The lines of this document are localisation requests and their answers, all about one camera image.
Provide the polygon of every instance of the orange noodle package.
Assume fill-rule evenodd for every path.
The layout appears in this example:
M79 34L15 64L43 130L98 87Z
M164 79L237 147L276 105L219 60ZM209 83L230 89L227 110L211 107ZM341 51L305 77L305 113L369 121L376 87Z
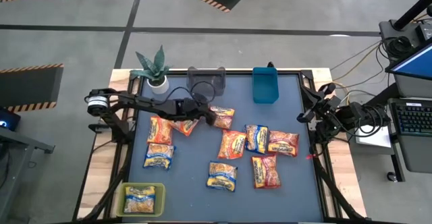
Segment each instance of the orange noodle package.
M237 159L243 156L246 134L237 131L223 130L221 149L217 158Z
M276 155L252 157L255 188L278 188L281 185L276 171Z
M298 154L298 134L270 131L268 152L280 153L291 157Z
M189 136L190 133L192 133L192 130L194 130L195 126L198 123L197 119L194 120L185 120L185 121L168 121L170 126L172 126L174 129L178 130L180 133L183 133L185 136Z
M222 129L231 129L232 118L234 117L234 109L224 109L221 107L210 106L210 110L216 113L216 120L213 126Z
M157 116L150 118L150 132L148 133L147 143L172 144L173 128L169 121Z

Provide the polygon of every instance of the cable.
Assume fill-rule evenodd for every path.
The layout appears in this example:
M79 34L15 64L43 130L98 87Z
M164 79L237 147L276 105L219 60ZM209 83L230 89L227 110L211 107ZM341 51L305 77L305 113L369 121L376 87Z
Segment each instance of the cable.
M330 116L332 116L335 120L336 120L336 122L339 124L339 126L347 133L347 134L349 134L349 135L351 135L351 136L356 136L356 137L364 137L364 138L366 138L366 137L369 137L369 136L372 136L373 134L375 134L376 132L373 132L372 134L369 134L369 135L366 135L366 136L359 136L359 135L356 135L356 134L351 134L346 128L345 128L345 126L338 120L338 118L336 117L336 115L334 115L333 113L329 113L329 115Z
M422 24L424 24L425 21L431 21L431 20L432 20L432 18L426 18L426 19L420 19L420 20L417 20L416 22L417 22L417 23L421 22Z
M336 89L342 89L342 90L344 90L345 91L345 93L346 94L348 94L348 89L342 84L342 83L339 83L339 82L331 82L331 83L334 83L334 84L336 84L336 85L338 85L338 86L340 86L340 88L336 88Z
M344 61L342 61L341 63L339 63L337 66L331 68L330 71L332 71L332 70L336 69L337 67L339 67L339 66L345 64L345 63L348 62L350 59L356 57L357 55L360 55L361 53L365 52L367 49L371 48L373 45L376 45L377 43L380 43L380 42L381 42L381 41L378 40L377 42L375 42L375 43L369 45L367 48L365 48L365 49L363 49L362 51L358 52L357 54L355 54L355 55L353 55L353 56L347 58L346 60L344 60Z
M339 105L341 105L346 99L347 99L347 105L349 105L350 104L350 95L351 95L351 92L363 92L363 93L365 93L365 94L367 94L367 95L370 95L370 96L376 96L375 94L372 94L372 93L370 93L370 92L367 92L367 91L364 91L364 90L357 90L357 89L354 89L354 90L350 90L350 91L348 91L348 94L340 101L340 104Z
M210 101L208 101L208 103L210 103L210 102L212 102L213 100L215 100L215 97L216 97L216 88L215 88L215 86L214 86L212 83L210 83L210 82L200 81L200 82L195 83L195 84L190 88L191 93L194 93L194 88L195 88L195 86L198 86L198 84L200 84L200 83L208 84L208 85L210 85L211 88L213 89L213 96L211 97Z
M342 139L342 138L338 138L338 137L333 137L333 139L336 139L336 140L341 140L341 141L343 141L343 142L346 142L346 143L350 143L349 141L347 141L347 140L344 140L344 139ZM321 152L320 153L317 153L317 154L315 154L314 152L313 152L313 150L312 150L312 145L310 145L309 146L309 153L311 153L312 154L312 156L313 157L319 157L319 156L321 156L323 153L324 153L324 151L326 150L326 149L328 149L328 145L330 144L331 142L329 141L329 142L326 142L326 143L316 143L316 144L319 144L319 145L321 145Z
M205 81L201 81L201 82L197 82L197 83L195 83L191 88L190 88L190 90L188 90L187 88L184 88L183 86L178 86L178 87L176 87L176 88L174 88L169 94L168 94L168 96L165 98L165 100L164 101L162 101L162 103L155 103L155 105L162 105L162 104L164 104L164 103L166 103L167 101L168 101L168 98L176 91L176 90L178 90L178 89L183 89L183 90L185 90L186 92L188 92L188 94L190 95L190 97L192 98L192 99L194 99L195 101L198 101L195 97L194 97L194 95L193 95L193 93L191 93L193 90L194 90L194 88L195 88L195 86L196 85L198 85L198 84L200 84L200 83L207 83L207 84L209 84L212 88L213 88L213 96L212 96L212 98L211 98L211 100L209 100L209 101L207 101L208 103L210 103L210 102L212 102L214 99L215 99L215 97L216 97L216 88L215 88L215 86L214 85L212 85L212 83L210 83L210 82L205 82Z
M165 100L164 101L162 101L162 103L155 103L155 105L162 105L162 104L164 104L164 103L166 103L167 101L168 101L168 98L175 92L175 91L177 91L177 90L179 90L179 89L183 89L183 90L185 90L186 92L188 92L188 94L190 95L190 97L192 98L192 99L195 99L194 98L194 96L192 96L192 93L190 93L190 91L187 89L187 88L184 88L183 86L178 86L178 87L176 87L176 88L174 88L169 94L168 94L168 96L165 98Z
M378 64L379 64L379 67L381 68L381 70L380 70L378 73L376 73L375 75L371 76L370 78L367 78L366 80L364 80L364 81L362 81L362 82L355 83L355 84L353 84L353 85L349 85L349 86L345 86L345 87L346 87L346 88L349 88L349 87L353 87L353 86L358 86L358 85L360 85L360 84L363 84L363 83L369 81L370 79L373 79L373 78L377 77L381 72L383 72L383 71L384 71L384 67L383 67L383 65L381 65L381 62L379 62L379 59L378 59L378 50L375 51L375 58L377 59L377 62L378 62Z
M419 16L418 18L414 18L412 21L413 21L413 22L417 22L420 18L423 18L423 17L425 17L425 16L427 16L427 13L426 13L426 14L423 14L423 15L421 15L421 16Z
M94 152L95 152L97 149L99 149L100 147L105 146L105 145L107 145L108 143L111 143L111 142L113 142L113 140L107 141L107 142L103 143L102 145L97 146L96 148L94 148L94 149L92 150L92 153L94 153Z
M363 58L353 67L351 68L348 72L346 72L343 76L340 76L334 80L340 80L344 77L346 77L349 73L351 73L354 69L356 69L375 49L378 49L378 46L373 47L366 55L363 56Z
M9 175L10 161L11 161L11 152L10 152L10 149L7 148L7 162L6 162L5 173L3 174L5 177L4 177L3 181L0 184L0 190L5 185L6 180L7 180L7 176Z
M412 44L405 36L386 38L382 43L384 43L386 40L390 40L390 42L388 43L387 48L384 46L383 48L389 57L400 59L412 50Z

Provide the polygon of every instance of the teal bin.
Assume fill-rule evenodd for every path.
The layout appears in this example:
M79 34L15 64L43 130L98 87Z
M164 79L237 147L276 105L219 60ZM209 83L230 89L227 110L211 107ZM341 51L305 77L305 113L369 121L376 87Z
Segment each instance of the teal bin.
M253 68L252 93L255 103L274 103L279 98L277 69L274 67Z

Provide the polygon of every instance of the computer monitor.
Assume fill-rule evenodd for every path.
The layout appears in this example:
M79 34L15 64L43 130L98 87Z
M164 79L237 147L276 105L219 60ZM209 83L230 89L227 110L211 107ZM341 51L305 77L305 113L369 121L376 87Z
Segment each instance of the computer monitor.
M411 54L393 62L385 69L388 73L432 80L432 38Z

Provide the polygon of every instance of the concrete floor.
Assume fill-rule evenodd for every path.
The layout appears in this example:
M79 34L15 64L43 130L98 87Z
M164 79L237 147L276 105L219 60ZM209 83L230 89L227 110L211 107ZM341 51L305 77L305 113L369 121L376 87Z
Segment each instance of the concrete floor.
M0 3L0 24L126 26L133 1ZM199 0L141 0L134 26L378 31L378 22L398 18L415 1L241 0L225 14ZM90 89L107 85L123 32L0 30L0 37L0 69L65 64L57 107L21 114L20 132L57 147L51 156L34 156L38 165L26 175L11 217L15 221L30 217L30 223L69 221L94 138L87 125L95 118L87 114L82 99ZM163 44L167 63L177 68L253 67L268 61L278 67L333 67L378 40L359 36L132 33L121 66L139 67L135 51L153 56ZM359 59L333 70L333 77L344 74ZM387 65L384 58L380 60ZM370 56L340 82L353 84L377 71L379 66ZM377 94L386 86L387 78L382 74L353 89ZM353 96L352 101L369 98L362 94ZM406 171L406 182L393 184L385 178L392 170L389 156L353 158L368 216L380 221L430 223L432 175Z

